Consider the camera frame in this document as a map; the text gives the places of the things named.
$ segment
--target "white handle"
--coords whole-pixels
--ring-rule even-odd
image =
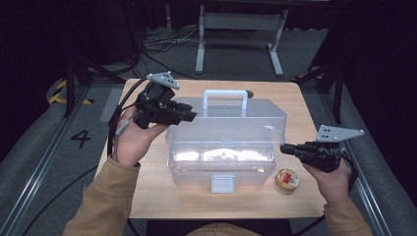
[[[246,116],[248,93],[245,90],[206,89],[203,97],[204,116],[208,116],[209,96],[242,96],[242,117]]]

